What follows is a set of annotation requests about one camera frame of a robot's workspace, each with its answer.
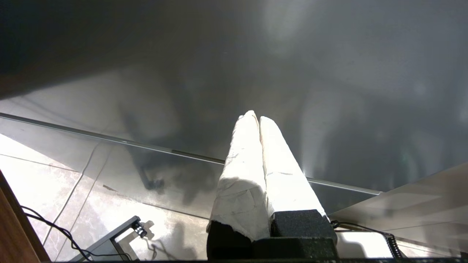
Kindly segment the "glossy grey appliance panel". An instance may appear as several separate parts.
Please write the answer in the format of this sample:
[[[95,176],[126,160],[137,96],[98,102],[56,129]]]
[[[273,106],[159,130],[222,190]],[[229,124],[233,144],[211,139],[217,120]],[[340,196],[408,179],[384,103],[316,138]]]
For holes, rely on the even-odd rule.
[[[388,191],[468,163],[468,0],[0,0],[0,107],[212,159],[254,110]]]

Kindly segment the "grey metal stand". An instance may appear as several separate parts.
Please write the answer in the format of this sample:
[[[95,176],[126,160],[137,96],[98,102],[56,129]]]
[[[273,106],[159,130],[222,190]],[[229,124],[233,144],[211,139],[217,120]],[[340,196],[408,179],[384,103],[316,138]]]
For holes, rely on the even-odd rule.
[[[139,258],[131,255],[134,251],[130,246],[130,242],[126,242],[124,239],[117,241],[117,238],[129,230],[131,231],[129,236],[133,238],[138,237],[142,239],[148,235],[148,231],[145,229],[145,225],[141,222],[141,219],[138,216],[133,216],[87,249],[84,249],[85,256],[79,254],[72,258],[70,262],[86,262],[89,261],[88,259],[92,262],[138,262]]]

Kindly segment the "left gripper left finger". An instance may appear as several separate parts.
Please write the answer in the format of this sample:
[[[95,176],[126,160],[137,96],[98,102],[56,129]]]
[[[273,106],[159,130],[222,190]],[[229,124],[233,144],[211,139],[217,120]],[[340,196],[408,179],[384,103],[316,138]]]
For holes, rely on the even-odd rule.
[[[259,122],[237,119],[207,225],[209,260],[252,258],[254,242],[270,237]]]

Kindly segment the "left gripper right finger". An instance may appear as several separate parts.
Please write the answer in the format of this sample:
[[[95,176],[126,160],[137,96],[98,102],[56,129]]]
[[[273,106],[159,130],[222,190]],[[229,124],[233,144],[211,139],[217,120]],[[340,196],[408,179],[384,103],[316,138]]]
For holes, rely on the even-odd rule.
[[[260,118],[260,136],[268,197],[267,238],[337,241],[323,206],[272,119]]]

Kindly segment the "metal trim rail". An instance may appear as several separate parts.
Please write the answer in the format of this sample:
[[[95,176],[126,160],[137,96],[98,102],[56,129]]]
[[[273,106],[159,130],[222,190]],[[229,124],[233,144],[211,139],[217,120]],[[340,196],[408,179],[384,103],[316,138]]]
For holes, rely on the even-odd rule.
[[[155,152],[165,153],[165,154],[174,155],[174,156],[180,156],[180,157],[189,158],[189,159],[193,159],[193,160],[200,160],[200,161],[204,161],[206,163],[224,165],[225,162],[226,162],[223,159],[217,159],[217,158],[208,157],[208,156],[204,156],[204,155],[198,155],[198,154],[189,153],[189,152],[185,152],[185,151],[179,151],[179,150],[176,150],[176,149],[164,148],[164,147],[157,146],[157,145],[144,144],[144,143],[137,142],[137,141],[132,141],[132,140],[123,139],[123,138],[114,137],[114,136],[109,136],[109,135],[100,134],[100,133],[93,133],[93,132],[90,132],[90,131],[87,131],[87,130],[80,130],[80,129],[76,129],[76,128],[72,128],[72,127],[68,127],[68,126],[57,125],[57,124],[48,123],[48,122],[44,122],[44,121],[38,121],[38,120],[35,120],[35,119],[30,119],[30,118],[24,118],[24,117],[21,117],[21,116],[18,116],[18,115],[6,114],[6,113],[3,113],[3,112],[0,112],[0,118],[7,119],[7,120],[10,120],[10,121],[25,123],[25,124],[28,124],[28,125],[35,125],[35,126],[39,126],[39,127],[44,127],[44,128],[47,128],[47,129],[58,130],[60,132],[71,133],[71,134],[76,134],[76,135],[79,135],[79,136],[85,136],[85,137],[89,137],[89,138],[93,138],[93,139],[98,139],[98,140],[103,140],[103,141],[107,141],[107,142],[117,143],[117,144],[121,144],[121,145],[129,145],[131,147],[145,149],[145,150],[149,150],[149,151],[155,151]],[[339,188],[339,189],[343,189],[343,190],[350,190],[350,191],[354,191],[354,192],[357,192],[357,193],[364,193],[364,194],[369,194],[369,195],[373,195],[373,196],[378,196],[381,193],[383,193],[382,191],[378,191],[378,190],[371,190],[371,189],[367,189],[367,188],[351,186],[351,185],[346,185],[346,184],[341,184],[341,183],[336,183],[336,182],[324,181],[324,180],[319,180],[319,179],[314,179],[314,178],[306,178],[306,179],[310,183],[314,183],[314,184],[318,184],[318,185],[322,185],[322,186],[333,187],[333,188]]]

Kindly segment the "pale grey cabinet panel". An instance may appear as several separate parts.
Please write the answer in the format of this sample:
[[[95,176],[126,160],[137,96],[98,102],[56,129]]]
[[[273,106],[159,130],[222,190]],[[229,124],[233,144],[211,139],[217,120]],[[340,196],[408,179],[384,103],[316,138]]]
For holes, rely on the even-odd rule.
[[[428,246],[468,253],[468,163],[330,215]]]

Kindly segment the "brown wooden furniture panel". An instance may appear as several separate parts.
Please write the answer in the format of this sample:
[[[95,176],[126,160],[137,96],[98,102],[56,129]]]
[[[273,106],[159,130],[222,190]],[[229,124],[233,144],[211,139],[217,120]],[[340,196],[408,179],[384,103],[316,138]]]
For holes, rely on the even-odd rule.
[[[0,263],[50,263],[33,226],[0,171]]]

